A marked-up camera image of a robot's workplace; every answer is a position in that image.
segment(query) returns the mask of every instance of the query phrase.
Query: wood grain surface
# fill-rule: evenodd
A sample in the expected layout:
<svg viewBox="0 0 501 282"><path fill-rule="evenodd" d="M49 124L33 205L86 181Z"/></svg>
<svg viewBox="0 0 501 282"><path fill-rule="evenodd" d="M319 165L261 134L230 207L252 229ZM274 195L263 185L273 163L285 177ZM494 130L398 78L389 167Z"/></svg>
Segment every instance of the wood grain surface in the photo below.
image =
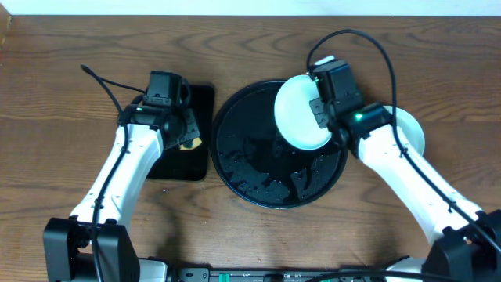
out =
<svg viewBox="0 0 501 282"><path fill-rule="evenodd" d="M217 112L252 82L304 73L309 49L346 27L387 49L430 163L486 211L499 208L499 18L15 16L0 54L0 280L46 280L45 224L70 214L110 152L116 110L80 63L143 88L151 70L211 81ZM315 58L331 53L351 63L370 100L390 101L368 42L343 35ZM113 91L122 105L135 95ZM391 189L352 156L327 195L290 210L240 199L212 163L199 183L148 180L131 238L139 256L231 268L381 265L429 249Z"/></svg>

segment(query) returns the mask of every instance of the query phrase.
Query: black cable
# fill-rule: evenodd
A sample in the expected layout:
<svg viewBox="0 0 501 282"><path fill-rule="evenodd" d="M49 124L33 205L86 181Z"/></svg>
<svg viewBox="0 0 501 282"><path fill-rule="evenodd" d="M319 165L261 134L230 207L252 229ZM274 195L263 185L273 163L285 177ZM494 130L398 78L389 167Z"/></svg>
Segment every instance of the black cable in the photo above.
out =
<svg viewBox="0 0 501 282"><path fill-rule="evenodd" d="M131 104L139 104L142 102L144 95L137 95L132 101Z"/></svg>
<svg viewBox="0 0 501 282"><path fill-rule="evenodd" d="M181 81L182 84L185 85L187 93L186 98L182 101L182 106L187 107L189 103L191 103L191 86L189 85L188 80L186 80L186 78L182 78Z"/></svg>
<svg viewBox="0 0 501 282"><path fill-rule="evenodd" d="M115 104L115 107L117 108L118 110L118 113L121 114L122 113L122 108L120 107L120 104L119 102L117 101L117 98L115 98L115 96L113 95L113 93L110 91L110 89L108 88L108 86L106 86L103 82L103 80L97 76L96 73L94 73L94 71L91 70L90 67L87 67L86 65L84 64L81 64L80 65L80 68L87 74L89 74L90 76L92 76L100 85L101 87L103 87L104 91L106 91L106 94L108 94L108 96L110 97L111 101L113 102L113 104Z"/></svg>
<svg viewBox="0 0 501 282"><path fill-rule="evenodd" d="M139 88L136 88L136 87L132 87L132 86L129 86L129 85L123 85L121 83L118 83L118 82L115 82L115 81L111 81L111 80L108 80L108 79L105 79L105 78L102 78L102 77L99 77L99 78L101 78L102 81L104 81L106 83L109 83L111 85L115 85L115 86L122 87L122 88L125 88L125 89L130 89L130 90L134 90L134 91L137 91L137 92L141 92L142 94L146 94L146 91L144 91L142 89L139 89Z"/></svg>
<svg viewBox="0 0 501 282"><path fill-rule="evenodd" d="M120 104L118 103L117 99L115 99L113 93L108 89L108 87L103 83L103 79L100 78L99 76L94 73L90 69L90 67L87 67L85 65L80 66L81 69L86 72L87 74L90 74L97 82L104 88L106 93L108 93L108 96L111 98L111 100L114 102L115 107L118 110L118 113L122 113L122 109L120 108ZM121 148L121 152L118 155L117 160L115 161L115 164L110 170L110 173L104 180L103 186L101 187L101 190L99 191L99 195L97 198L94 200L94 211L92 213L92 223L91 223L91 242L92 242L92 254L94 256L94 266L96 268L96 275L97 279L99 282L103 282L103 270L101 269L101 263L99 260L99 245L97 242L97 221L99 217L99 210L101 209L101 206L103 204L103 197L104 193L106 192L106 188L108 187L108 184L110 184L111 179L113 178L114 173L116 172L118 165L120 164L121 160L124 158L125 154L127 153L128 149L128 127L127 125L124 126L124 145Z"/></svg>
<svg viewBox="0 0 501 282"><path fill-rule="evenodd" d="M398 148L400 149L402 155L405 157L405 159L409 162L409 164L414 168L414 170L417 172L418 175L421 176L421 178L435 191L435 193L440 196L440 198L449 205L449 207L456 211L461 217L463 217L480 235L480 237L483 237L486 241L489 242L489 244L496 250L498 253L501 254L501 247L465 212L463 211L460 207L456 205L455 201L452 201L445 195L422 171L421 169L414 163L413 159L409 156L407 153L407 148L405 148L402 143L400 142L400 138L398 137L398 132L397 132L397 82L395 78L395 72L393 71L393 66L391 64L390 57L386 53L386 50L383 48L383 46L372 36L368 35L367 33L363 31L357 31L357 30L352 30L352 29L345 29L341 31L336 31L333 32L332 34L327 35L325 38L322 38L322 40L317 43L312 51L308 54L308 58L306 59L306 69L309 71L310 67L310 61L312 59L313 53L317 50L319 46L321 46L322 43L327 41L328 39L339 35L339 34L357 34L358 36L361 36L367 40L369 40L371 43L373 43L376 48L379 49L381 55L383 55L384 60L386 61L388 70L390 72L390 77L391 77L391 108L393 110L393 113L391 115L391 126L393 128L393 136L395 138L395 142L397 143Z"/></svg>
<svg viewBox="0 0 501 282"><path fill-rule="evenodd" d="M457 281L450 277L421 274L421 273L407 273L402 271L390 271L390 270L354 270L354 271L328 273L306 280L305 282L322 282L328 279L339 279L342 277L397 277L397 278L416 279L416 280L426 279L427 281L430 282Z"/></svg>

